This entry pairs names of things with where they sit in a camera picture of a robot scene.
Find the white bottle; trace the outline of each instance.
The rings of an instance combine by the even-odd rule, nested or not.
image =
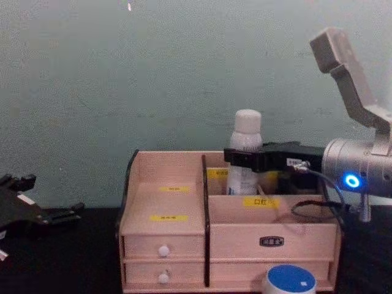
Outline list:
[[[238,110],[235,114],[235,130],[230,139],[230,148],[241,151],[259,151],[262,147],[260,128],[262,115],[250,109]],[[258,174],[250,168],[230,166],[227,178],[227,194],[257,195]]]

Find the small black label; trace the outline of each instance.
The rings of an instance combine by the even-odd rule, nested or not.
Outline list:
[[[283,246],[284,238],[278,236],[267,236],[260,238],[260,246],[263,247],[279,247]]]

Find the silver cylinder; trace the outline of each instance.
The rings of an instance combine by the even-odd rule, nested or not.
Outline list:
[[[371,154],[372,147],[373,143],[366,141],[331,141],[324,152],[323,173],[336,180],[342,190],[392,197],[392,154]]]

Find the black table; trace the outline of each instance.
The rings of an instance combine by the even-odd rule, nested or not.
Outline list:
[[[392,293],[392,208],[373,207],[372,222],[344,216],[338,294]],[[72,230],[37,240],[6,238],[0,293],[120,294],[118,209],[86,209]]]

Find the yellow label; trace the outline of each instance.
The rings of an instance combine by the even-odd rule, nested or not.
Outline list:
[[[279,208],[279,199],[270,199],[266,197],[244,197],[243,206]]]
[[[189,187],[160,187],[161,192],[189,192]]]
[[[227,168],[212,168],[207,170],[207,178],[209,179],[225,179],[227,175]]]
[[[152,222],[186,222],[188,216],[150,216]]]
[[[266,178],[268,181],[277,181],[277,177],[279,175],[279,172],[278,171],[268,171],[265,174],[266,174]]]

